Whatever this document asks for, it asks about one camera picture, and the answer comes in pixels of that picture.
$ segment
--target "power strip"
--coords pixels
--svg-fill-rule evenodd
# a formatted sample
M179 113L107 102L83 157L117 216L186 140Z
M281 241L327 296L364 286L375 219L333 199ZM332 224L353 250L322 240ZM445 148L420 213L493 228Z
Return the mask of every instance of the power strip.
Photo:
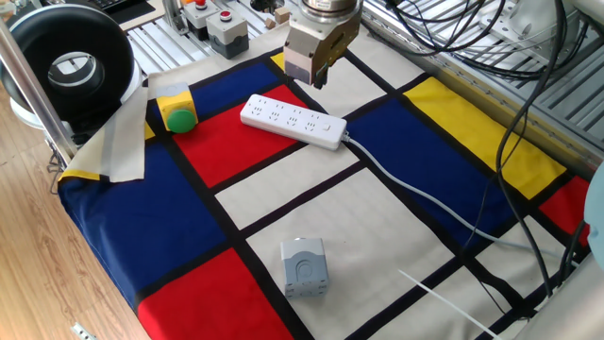
M346 121L262 95L252 94L242 110L242 123L335 151Z

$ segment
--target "red square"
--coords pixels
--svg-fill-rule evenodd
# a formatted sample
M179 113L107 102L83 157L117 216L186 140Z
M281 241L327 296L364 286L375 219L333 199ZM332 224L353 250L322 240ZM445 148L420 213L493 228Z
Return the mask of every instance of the red square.
M585 197L589 183L582 178L574 177L560 190L550 197L539 209L549 217L558 227L568 234L575 232L579 222L583 219ZM587 246L589 227L585 228L579 241Z
M264 95L307 107L285 85ZM245 126L240 118L244 105L211 117L189 133L174 135L182 152L210 188L295 143L293 139Z
M233 249L143 300L139 319L154 340L292 339Z

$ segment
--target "red button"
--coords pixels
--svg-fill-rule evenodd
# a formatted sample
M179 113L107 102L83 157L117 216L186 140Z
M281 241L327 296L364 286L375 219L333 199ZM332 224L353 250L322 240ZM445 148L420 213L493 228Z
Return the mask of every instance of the red button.
M232 18L230 11L228 10L223 10L220 12L220 20L227 22L230 21L230 19Z

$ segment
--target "small gray box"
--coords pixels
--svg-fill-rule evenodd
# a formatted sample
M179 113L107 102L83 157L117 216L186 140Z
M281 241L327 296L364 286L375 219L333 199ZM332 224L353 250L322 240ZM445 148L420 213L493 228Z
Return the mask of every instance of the small gray box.
M327 261L321 239L281 242L285 267L285 297L321 297L329 287Z

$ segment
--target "mondrian pattern mat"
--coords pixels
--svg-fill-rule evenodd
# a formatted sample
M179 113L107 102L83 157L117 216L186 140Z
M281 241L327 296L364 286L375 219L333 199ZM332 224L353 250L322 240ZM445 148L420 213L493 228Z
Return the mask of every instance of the mondrian pattern mat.
M199 124L189 133L166 131L151 100L143 180L60 182L66 211L151 338L490 338L397 269L513 338L545 298L531 252L467 242L469 229L353 145L327 151L244 126L239 113L263 94L343 117L392 174L472 224L490 186L479 229L527 245L493 180L505 128L366 32L321 91L289 82L280 53L188 66L212 70L191 85ZM504 175L539 247L562 255L588 183L525 141ZM323 239L323 297L283 295L279 245L298 237ZM560 260L545 263L555 279Z

